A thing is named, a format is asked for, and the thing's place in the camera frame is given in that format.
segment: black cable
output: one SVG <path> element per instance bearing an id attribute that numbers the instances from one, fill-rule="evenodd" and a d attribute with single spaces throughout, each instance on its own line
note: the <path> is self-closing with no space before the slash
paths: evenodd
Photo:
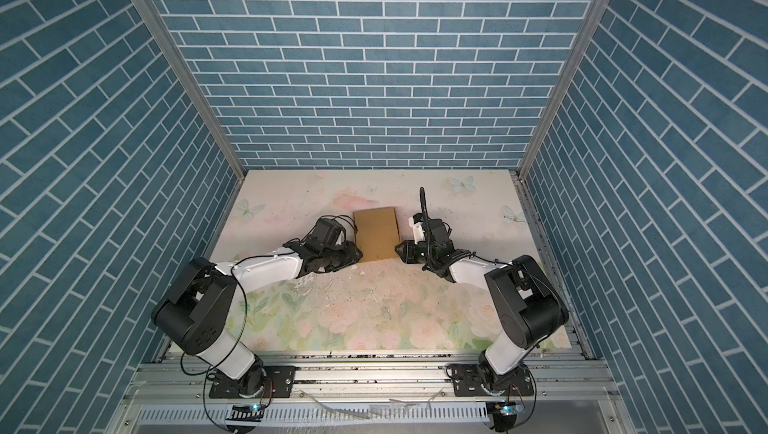
<path id="1" fill-rule="evenodd" d="M 355 234 L 357 234 L 357 224 L 355 223 L 355 220 L 349 215 L 323 215 L 320 218 L 341 219 L 350 225 Z M 344 230 L 344 240 L 346 241 L 346 229 Z"/>
<path id="2" fill-rule="evenodd" d="M 455 363 L 454 363 L 454 364 L 446 364 L 446 366 L 445 366 L 445 367 L 443 367 L 443 372 L 445 372 L 445 373 L 446 373 L 446 377 L 447 377 L 449 380 L 451 380 L 451 381 L 456 381 L 456 380 L 462 380 L 462 379 L 464 379 L 464 375 L 463 375 L 463 374 L 462 374 L 462 375 L 460 375 L 460 376 L 459 376 L 459 375 L 455 375 L 455 376 L 452 376 L 452 375 L 448 374 L 448 370 L 449 370 L 449 369 L 450 369 L 450 370 L 455 370 L 455 369 L 454 369 L 454 366 L 464 367 L 462 364 L 455 364 Z"/>
<path id="3" fill-rule="evenodd" d="M 179 358 L 179 366 L 181 366 L 181 372 L 183 372 L 184 374 L 187 374 L 187 376 L 201 376 L 201 375 L 207 373 L 209 370 L 213 370 L 213 369 L 216 369 L 218 366 L 221 366 L 221 364 L 226 361 L 226 358 L 229 357 L 230 354 L 235 351 L 235 348 L 237 347 L 237 344 L 240 343 L 240 339 L 243 337 L 243 333 L 245 332 L 246 321 L 247 321 L 247 318 L 248 318 L 248 300 L 246 298 L 245 289 L 243 288 L 243 285 L 240 283 L 240 281 L 237 280 L 237 277 L 235 277 L 234 268 L 239 263 L 243 262 L 245 259 L 242 259 L 242 260 L 238 261 L 235 265 L 233 265 L 230 268 L 230 274 L 235 279 L 235 282 L 237 283 L 237 286 L 240 288 L 240 292 L 243 293 L 243 302 L 245 303 L 245 314 L 243 315 L 243 324 L 240 326 L 240 333 L 237 334 L 237 340 L 235 341 L 235 344 L 232 345 L 232 349 L 230 349 L 230 352 L 227 352 L 226 355 L 224 356 L 224 358 L 222 358 L 222 360 L 219 361 L 219 363 L 216 364 L 216 366 L 212 366 L 212 367 L 210 367 L 209 369 L 207 369 L 205 371 L 189 372 L 186 369 L 184 369 L 184 354 L 186 352 L 182 351 L 181 352 L 181 357 Z"/>
<path id="4" fill-rule="evenodd" d="M 429 214 L 427 214 L 427 199 L 424 188 L 418 189 L 418 199 L 422 205 L 422 232 L 424 233 L 424 240 L 427 243 L 426 262 L 424 263 L 424 268 L 437 273 L 439 271 L 445 271 L 451 265 L 460 261 L 461 259 L 466 259 L 467 257 L 472 256 L 473 253 L 469 251 L 462 252 L 461 250 L 456 250 L 451 255 L 447 256 L 446 262 L 443 264 L 439 264 L 435 260 L 432 254 L 432 228 L 429 226 Z M 448 235 L 450 235 L 452 231 L 451 226 L 445 221 L 442 223 L 448 227 Z"/>
<path id="5" fill-rule="evenodd" d="M 240 260 L 239 260 L 239 261 L 237 261 L 235 264 L 233 264 L 233 265 L 232 265 L 232 267 L 230 267 L 230 275 L 232 275 L 232 277 L 234 277 L 234 276 L 235 276 L 235 273 L 234 273 L 234 269 L 235 269 L 235 267 L 237 267 L 237 266 L 240 266 L 240 264 L 241 264 L 241 263 L 243 263 L 244 261 L 248 261 L 249 259 L 256 259 L 256 258 L 258 258 L 258 257 L 278 257 L 278 256 L 290 256 L 290 255 L 294 255 L 295 253 L 296 253 L 296 252 L 295 252 L 294 250 L 291 250 L 291 252 L 283 252 L 283 253 L 280 253 L 280 254 L 278 254 L 278 255 L 257 255 L 257 256 L 248 256 L 248 257 L 244 257 L 243 259 L 240 259 Z"/>
<path id="6" fill-rule="evenodd" d="M 250 258 L 253 258 L 253 257 L 264 257 L 264 256 L 250 256 L 250 257 L 246 257 L 244 259 L 241 259 L 237 263 L 235 263 L 230 268 L 230 274 L 235 279 L 235 282 L 237 283 L 237 286 L 240 288 L 240 291 L 243 293 L 243 302 L 245 303 L 245 312 L 244 312 L 244 315 L 243 315 L 243 325 L 240 327 L 240 333 L 237 334 L 237 339 L 235 340 L 234 344 L 232 345 L 232 349 L 230 349 L 230 352 L 227 352 L 226 355 L 224 356 L 224 358 L 222 358 L 222 360 L 218 364 L 216 364 L 216 366 L 210 366 L 210 367 L 208 367 L 208 369 L 206 369 L 203 372 L 187 372 L 184 369 L 184 364 L 182 363 L 182 361 L 184 360 L 184 352 L 181 353 L 181 358 L 179 358 L 179 365 L 181 366 L 181 370 L 182 370 L 182 372 L 184 372 L 184 374 L 187 374 L 187 376 L 199 376 L 201 374 L 204 374 L 204 376 L 203 376 L 203 396 L 202 397 L 203 397 L 203 411 L 205 412 L 205 416 L 208 418 L 208 420 L 210 421 L 211 424 L 213 424 L 214 426 L 216 426 L 217 428 L 219 428 L 219 429 L 221 429 L 223 431 L 229 432 L 230 434 L 232 434 L 232 431 L 230 431 L 229 429 L 223 428 L 222 426 L 217 424 L 213 420 L 213 418 L 210 417 L 210 414 L 208 413 L 208 408 L 207 408 L 207 406 L 205 404 L 205 387 L 206 387 L 206 384 L 207 384 L 207 381 L 208 381 L 208 376 L 207 376 L 208 372 L 216 369 L 218 366 L 221 366 L 221 364 L 226 361 L 226 358 L 228 358 L 230 356 L 230 354 L 235 351 L 235 348 L 237 347 L 237 344 L 240 343 L 240 339 L 242 339 L 243 333 L 245 332 L 245 325 L 246 325 L 246 322 L 247 322 L 247 319 L 248 319 L 248 299 L 246 298 L 245 289 L 243 288 L 243 285 L 240 283 L 240 281 L 237 279 L 237 277 L 234 274 L 234 268 L 239 263 L 245 261 L 246 259 L 250 259 Z"/>
<path id="7" fill-rule="evenodd" d="M 205 371 L 205 373 L 207 374 L 207 373 L 208 373 L 209 371 L 211 371 L 212 369 L 213 369 L 212 367 L 209 367 L 209 368 L 208 368 L 208 369 Z M 208 376 L 206 376 L 206 377 L 204 377 L 204 378 L 203 378 L 203 412 L 205 412 L 205 416 L 208 418 L 208 420 L 210 421 L 210 423 L 211 423 L 211 424 L 213 424 L 214 426 L 216 426 L 217 428 L 219 428 L 219 429 L 221 429 L 221 430 L 223 430 L 223 431 L 225 431 L 225 432 L 228 432 L 229 434 L 233 434 L 233 433 L 232 433 L 232 431 L 231 431 L 231 430 L 229 430 L 228 428 L 225 428 L 225 427 L 222 427 L 221 425 L 219 425 L 219 423 L 218 423 L 218 422 L 216 422 L 216 421 L 214 420 L 214 418 L 212 418 L 212 417 L 210 416 L 210 414 L 208 413 L 208 406 L 206 406 L 206 405 L 205 405 L 205 384 L 206 384 L 206 381 L 208 381 Z"/>
<path id="8" fill-rule="evenodd" d="M 538 399 L 538 387 L 536 386 L 536 378 L 533 377 L 533 373 L 531 370 L 528 370 L 528 375 L 531 377 L 531 381 L 533 381 L 533 406 L 531 407 L 531 413 L 528 414 L 528 417 L 526 417 L 523 422 L 520 422 L 519 424 L 515 424 L 512 428 L 507 429 L 507 432 L 511 431 L 512 429 L 516 429 L 526 422 L 530 421 L 533 417 L 533 412 L 536 410 L 536 400 Z"/>
<path id="9" fill-rule="evenodd" d="M 475 253 L 475 252 L 472 253 L 472 257 L 477 257 L 480 261 L 485 261 L 485 262 L 493 263 L 495 265 L 507 265 L 507 266 L 510 266 L 512 269 L 521 269 L 528 276 L 531 276 L 534 279 L 538 279 L 536 276 L 533 276 L 530 273 L 530 271 L 528 271 L 528 269 L 526 269 L 525 266 L 523 266 L 523 265 L 516 265 L 515 266 L 515 265 L 509 264 L 508 262 L 500 261 L 499 259 L 494 259 L 493 261 L 491 261 L 490 259 L 485 259 L 485 257 L 478 256 L 477 253 Z M 563 317 L 563 306 L 560 303 L 560 298 L 558 297 L 558 295 L 555 294 L 554 290 L 550 286 L 548 286 L 547 283 L 543 282 L 541 279 L 538 279 L 538 280 L 539 280 L 539 284 L 543 285 L 544 287 L 546 287 L 549 290 L 550 294 L 552 294 L 552 297 L 554 298 L 554 302 L 558 303 L 558 318 L 554 321 L 554 324 L 553 324 L 552 329 L 550 330 L 549 334 L 547 334 L 546 336 L 543 336 L 541 340 L 536 342 L 536 344 L 541 343 L 543 340 L 547 339 L 552 334 L 554 334 L 554 332 L 556 330 L 558 330 L 558 327 L 559 327 L 558 324 L 560 324 L 560 320 Z"/>

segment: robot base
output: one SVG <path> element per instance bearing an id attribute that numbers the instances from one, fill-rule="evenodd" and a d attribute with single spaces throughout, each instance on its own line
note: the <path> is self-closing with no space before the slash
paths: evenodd
<path id="1" fill-rule="evenodd" d="M 456 397 L 506 396 L 507 394 L 514 397 L 518 395 L 518 390 L 521 396 L 533 396 L 531 374 L 523 366 L 505 374 L 506 389 L 495 392 L 489 392 L 483 386 L 478 364 L 451 364 L 447 367 L 447 371 L 448 376 L 453 380 L 453 394 Z M 512 384 L 517 387 L 517 390 L 511 387 Z"/>
<path id="2" fill-rule="evenodd" d="M 269 389 L 270 383 L 268 380 L 272 380 L 273 399 L 290 397 L 291 390 L 293 389 L 293 377 L 296 374 L 294 366 L 265 366 L 264 372 L 262 386 Z M 208 381 L 212 384 L 208 394 L 210 399 L 259 399 L 261 397 L 261 389 L 256 390 L 255 397 L 242 396 L 243 388 L 240 381 L 232 380 L 218 370 L 209 372 L 207 376 Z M 264 393 L 264 402 L 267 399 L 269 399 L 269 392 Z"/>

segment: metal rail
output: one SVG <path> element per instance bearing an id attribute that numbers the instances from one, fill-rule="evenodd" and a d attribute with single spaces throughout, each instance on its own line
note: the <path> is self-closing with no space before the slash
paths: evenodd
<path id="1" fill-rule="evenodd" d="M 235 171 L 237 178 L 245 179 L 245 167 L 240 162 L 240 158 L 237 157 L 237 153 L 232 146 L 232 143 L 226 137 L 224 130 L 221 128 L 219 120 L 216 119 L 213 109 L 211 109 L 208 99 L 203 94 L 203 90 L 200 85 L 197 84 L 197 80 L 194 78 L 192 71 L 190 71 L 187 62 L 184 60 L 184 55 L 181 54 L 179 47 L 176 45 L 174 38 L 170 36 L 168 27 L 165 26 L 163 18 L 160 16 L 158 7 L 154 5 L 152 0 L 130 0 L 136 11 L 141 16 L 144 25 L 147 26 L 152 38 L 158 44 L 160 51 L 165 56 L 166 61 L 170 65 L 170 68 L 176 73 L 176 77 L 179 79 L 179 83 L 184 87 L 184 92 L 190 97 L 190 100 L 197 109 L 197 114 L 205 123 L 206 127 L 210 131 L 210 134 L 214 137 L 214 141 L 221 149 L 227 162 L 229 162 L 232 170 Z"/>
<path id="2" fill-rule="evenodd" d="M 444 366 L 477 362 L 476 356 L 369 357 L 364 359 L 265 356 L 266 365 L 296 367 L 291 398 L 276 404 L 305 402 L 302 393 L 323 402 L 381 402 L 396 397 L 424 402 L 439 393 L 443 401 L 497 400 L 493 396 L 456 398 Z M 617 400 L 618 390 L 602 360 L 531 359 L 526 362 L 538 386 L 540 400 Z M 190 360 L 187 370 L 203 370 L 206 364 Z M 187 404 L 199 402 L 199 377 L 184 375 L 177 363 L 160 362 L 139 366 L 124 400 L 125 404 Z M 227 404 L 232 400 L 208 400 Z"/>
<path id="3" fill-rule="evenodd" d="M 531 236 L 541 255 L 544 271 L 547 273 L 554 289 L 560 294 L 560 297 L 562 297 L 563 302 L 570 313 L 571 320 L 569 321 L 569 324 L 574 331 L 574 337 L 578 339 L 584 357 L 587 359 L 594 359 L 596 357 L 594 355 L 594 348 L 589 342 L 589 337 L 587 336 L 587 331 L 584 329 L 584 324 L 581 324 L 571 293 L 568 292 L 568 288 L 565 286 L 565 279 L 563 277 L 564 270 L 554 256 L 554 252 L 552 252 L 547 233 L 544 231 L 542 219 L 538 216 L 528 185 L 524 180 L 518 179 L 517 176 L 513 176 L 512 181 L 514 182 L 514 187 L 517 189 L 520 204 L 522 205 L 523 213 L 525 214 L 525 220 L 528 223 L 528 227 L 531 229 Z"/>
<path id="4" fill-rule="evenodd" d="M 520 161 L 520 167 L 518 168 L 518 176 L 520 179 L 525 179 L 528 172 L 533 166 L 533 161 L 536 159 L 539 149 L 542 147 L 544 138 L 547 136 L 549 126 L 552 125 L 554 117 L 558 114 L 558 109 L 563 103 L 565 93 L 568 91 L 568 87 L 571 86 L 576 69 L 581 64 L 581 60 L 584 58 L 584 53 L 587 52 L 589 43 L 594 36 L 594 32 L 598 30 L 598 24 L 605 13 L 605 8 L 608 7 L 610 0 L 592 0 L 587 8 L 587 13 L 584 15 L 584 20 L 581 21 L 581 27 L 574 44 L 568 52 L 568 58 L 563 63 L 563 69 L 558 78 L 557 84 L 554 85 L 552 93 L 549 95 L 549 100 L 544 106 L 542 111 L 542 117 L 536 124 L 536 128 L 533 131 L 531 141 L 528 143 L 528 148 L 523 154 L 523 159 Z"/>

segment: aluminum frame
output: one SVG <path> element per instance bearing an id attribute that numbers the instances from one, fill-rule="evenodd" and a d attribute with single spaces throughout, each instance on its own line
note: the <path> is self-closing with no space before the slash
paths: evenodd
<path id="1" fill-rule="evenodd" d="M 542 117 L 539 119 L 536 127 L 533 130 L 531 141 L 528 143 L 528 148 L 523 154 L 523 159 L 520 161 L 518 168 L 518 176 L 520 179 L 525 179 L 528 172 L 533 167 L 533 161 L 536 159 L 538 151 L 542 147 L 544 138 L 546 138 L 549 132 L 550 126 L 554 121 L 554 117 L 558 115 L 560 105 L 563 103 L 568 88 L 571 86 L 571 81 L 576 74 L 581 60 L 584 58 L 584 54 L 587 53 L 592 36 L 595 31 L 598 30 L 600 20 L 605 14 L 605 9 L 608 7 L 610 0 L 592 0 L 587 8 L 587 13 L 584 15 L 584 19 L 581 21 L 581 26 L 576 34 L 573 46 L 568 51 L 568 57 L 563 63 L 562 72 L 558 77 L 557 84 L 554 85 L 552 92 L 549 95 L 547 104 L 542 111 Z"/>
<path id="2" fill-rule="evenodd" d="M 594 359 L 594 348 L 590 344 L 587 331 L 584 329 L 584 324 L 581 324 L 579 314 L 576 311 L 576 305 L 571 297 L 571 293 L 565 286 L 565 279 L 563 278 L 563 270 L 558 263 L 557 258 L 554 256 L 552 247 L 549 244 L 547 233 L 544 231 L 542 225 L 542 219 L 539 217 L 536 211 L 536 206 L 533 203 L 531 192 L 528 189 L 528 185 L 525 181 L 520 180 L 516 175 L 512 175 L 512 182 L 517 189 L 518 197 L 520 198 L 520 204 L 523 207 L 523 213 L 525 214 L 528 227 L 531 229 L 534 243 L 538 249 L 538 253 L 542 258 L 542 264 L 544 266 L 544 272 L 552 282 L 554 289 L 558 292 L 563 302 L 568 307 L 568 313 L 571 317 L 571 324 L 573 324 L 576 337 L 581 343 L 581 350 L 584 353 L 584 357 L 587 359 Z"/>
<path id="3" fill-rule="evenodd" d="M 158 7 L 155 6 L 152 0 L 130 0 L 136 11 L 139 13 L 144 24 L 147 26 L 152 38 L 158 44 L 160 51 L 168 61 L 168 65 L 178 77 L 179 83 L 184 87 L 184 92 L 190 97 L 190 100 L 197 109 L 197 114 L 205 123 L 206 127 L 210 131 L 210 134 L 214 137 L 214 141 L 224 153 L 226 161 L 229 163 L 232 170 L 235 172 L 237 179 L 244 180 L 246 170 L 243 166 L 243 162 L 237 156 L 232 143 L 226 137 L 224 129 L 222 129 L 219 120 L 216 118 L 213 109 L 208 103 L 208 99 L 203 94 L 203 90 L 200 85 L 197 84 L 197 80 L 194 78 L 192 71 L 190 70 L 187 62 L 184 60 L 184 56 L 179 50 L 174 41 L 173 36 L 170 36 L 170 31 L 163 21 L 163 17 L 160 16 Z"/>
<path id="4" fill-rule="evenodd" d="M 317 405 L 312 405 L 308 395 L 336 409 L 360 410 L 362 407 L 362 411 L 371 405 L 396 409 L 391 401 L 394 399 L 421 403 L 419 409 L 422 420 L 416 419 L 418 416 L 413 416 L 413 419 L 402 416 L 392 422 L 424 422 L 425 417 L 433 416 L 441 417 L 440 422 L 466 422 L 466 415 L 455 416 L 453 419 L 446 416 L 446 410 L 456 407 L 477 409 L 485 401 L 501 400 L 501 397 L 487 396 L 485 393 L 471 398 L 457 398 L 453 395 L 451 382 L 443 367 L 450 362 L 476 362 L 474 352 L 400 354 L 397 358 L 392 354 L 350 357 L 349 354 L 341 353 L 321 356 L 297 356 L 293 353 L 265 355 L 263 359 L 266 365 L 290 364 L 296 367 L 291 397 L 272 402 L 272 409 L 287 412 L 308 412 L 312 407 L 317 408 Z M 534 356 L 526 363 L 536 379 L 539 402 L 598 401 L 610 434 L 632 432 L 624 422 L 627 417 L 622 415 L 623 403 L 605 361 L 544 354 L 540 358 Z M 205 362 L 194 358 L 189 359 L 188 364 L 185 363 L 185 367 L 189 371 L 197 372 L 207 368 Z M 178 420 L 178 423 L 207 424 L 209 421 L 202 413 L 200 402 L 204 395 L 202 382 L 200 378 L 184 375 L 180 371 L 177 357 L 168 357 L 160 363 L 140 365 L 107 432 L 130 434 L 139 424 L 168 424 L 168 419 Z M 524 396 L 523 399 L 526 402 L 533 401 L 532 396 Z M 206 399 L 208 411 L 217 421 L 224 419 L 232 406 L 250 402 Z M 148 416 L 146 412 L 150 410 L 162 411 L 166 415 L 162 419 Z M 349 423 L 350 420 L 344 416 L 336 419 L 339 423 Z M 276 417 L 263 426 L 291 426 L 295 422 Z"/>

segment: white arm segment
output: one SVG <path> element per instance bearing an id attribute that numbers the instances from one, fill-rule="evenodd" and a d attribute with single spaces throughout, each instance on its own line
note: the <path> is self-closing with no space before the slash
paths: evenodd
<path id="1" fill-rule="evenodd" d="M 234 272 L 235 278 L 243 286 L 246 293 L 278 281 L 288 281 L 298 277 L 302 260 L 291 249 L 279 247 L 265 256 L 269 257 L 255 257 L 243 261 L 237 266 L 234 262 L 220 262 L 216 264 L 216 269 L 225 275 Z M 197 356 L 211 366 L 216 366 L 221 362 L 217 369 L 231 379 L 240 379 L 256 359 L 254 353 L 227 330 L 222 331 L 218 339 Z"/>
<path id="2" fill-rule="evenodd" d="M 504 265 L 468 258 L 456 261 L 448 270 L 457 283 L 473 285 L 487 291 L 488 284 L 485 282 L 485 273 L 499 267 L 504 267 Z M 513 343 L 502 330 L 493 344 L 485 350 L 485 359 L 488 360 L 488 364 L 493 370 L 501 376 L 513 370 L 527 354 L 527 350 Z"/>

